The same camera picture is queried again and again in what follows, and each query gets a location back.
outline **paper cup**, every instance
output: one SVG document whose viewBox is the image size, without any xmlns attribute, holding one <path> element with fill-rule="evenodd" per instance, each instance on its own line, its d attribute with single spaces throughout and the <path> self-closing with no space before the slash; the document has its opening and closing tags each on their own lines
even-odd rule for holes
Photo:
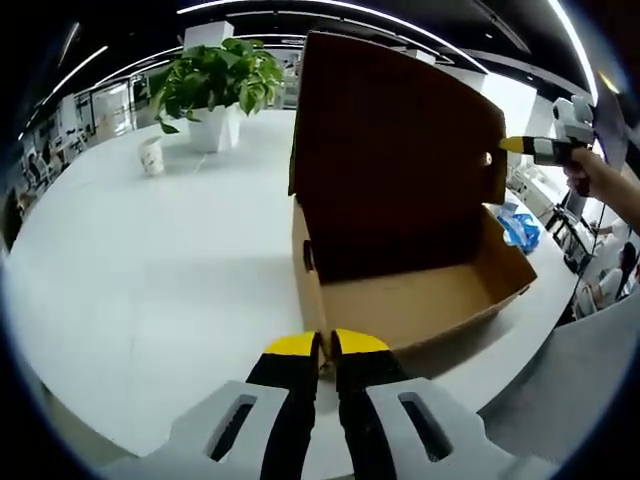
<svg viewBox="0 0 640 480">
<path fill-rule="evenodd" d="M 153 177 L 164 172 L 164 160 L 162 159 L 162 137 L 152 137 L 140 144 L 138 154 L 147 175 Z"/>
</svg>

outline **open cardboard box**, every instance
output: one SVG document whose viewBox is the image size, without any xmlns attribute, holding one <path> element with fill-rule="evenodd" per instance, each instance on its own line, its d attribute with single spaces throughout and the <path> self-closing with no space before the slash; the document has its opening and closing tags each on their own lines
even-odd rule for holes
<svg viewBox="0 0 640 480">
<path fill-rule="evenodd" d="M 535 271 L 483 206 L 504 202 L 502 112 L 373 43 L 311 33 L 303 55 L 289 193 L 305 327 L 403 349 L 522 293 Z"/>
</svg>

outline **green leaves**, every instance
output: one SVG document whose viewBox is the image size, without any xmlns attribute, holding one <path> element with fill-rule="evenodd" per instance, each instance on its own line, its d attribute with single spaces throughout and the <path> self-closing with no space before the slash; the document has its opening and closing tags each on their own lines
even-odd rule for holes
<svg viewBox="0 0 640 480">
<path fill-rule="evenodd" d="M 283 74 L 276 59 L 261 50 L 259 40 L 227 38 L 221 47 L 200 45 L 176 57 L 164 72 L 149 79 L 156 120 L 165 133 L 178 130 L 160 117 L 199 121 L 194 110 L 239 103 L 247 115 L 273 102 Z"/>
</svg>

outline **white table surface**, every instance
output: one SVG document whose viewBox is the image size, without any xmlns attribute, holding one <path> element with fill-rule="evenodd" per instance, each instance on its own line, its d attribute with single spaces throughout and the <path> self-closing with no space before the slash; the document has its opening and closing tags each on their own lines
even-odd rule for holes
<svg viewBox="0 0 640 480">
<path fill-rule="evenodd" d="M 13 246 L 4 295 L 18 347 L 66 407 L 136 455 L 244 380 L 271 341 L 302 330 L 287 196 L 294 119 L 262 112 L 236 149 L 208 156 L 190 150 L 183 124 L 163 139 L 166 174 L 151 179 L 137 146 L 158 127 L 100 144 L 56 180 Z M 529 260 L 531 288 L 439 354 L 451 363 L 435 381 L 470 410 L 524 368 L 573 291 L 546 232 Z M 428 352 L 408 362 L 422 368 Z M 336 407 L 321 382 L 304 478 L 351 471 Z"/>
</svg>

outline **blue plastic bag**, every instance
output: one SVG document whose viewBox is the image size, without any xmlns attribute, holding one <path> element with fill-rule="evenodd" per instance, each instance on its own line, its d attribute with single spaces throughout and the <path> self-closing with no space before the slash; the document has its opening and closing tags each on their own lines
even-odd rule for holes
<svg viewBox="0 0 640 480">
<path fill-rule="evenodd" d="M 525 254 L 533 252 L 538 246 L 540 229 L 530 214 L 500 212 L 497 218 L 505 229 L 504 240 L 507 245 L 517 245 Z"/>
</svg>

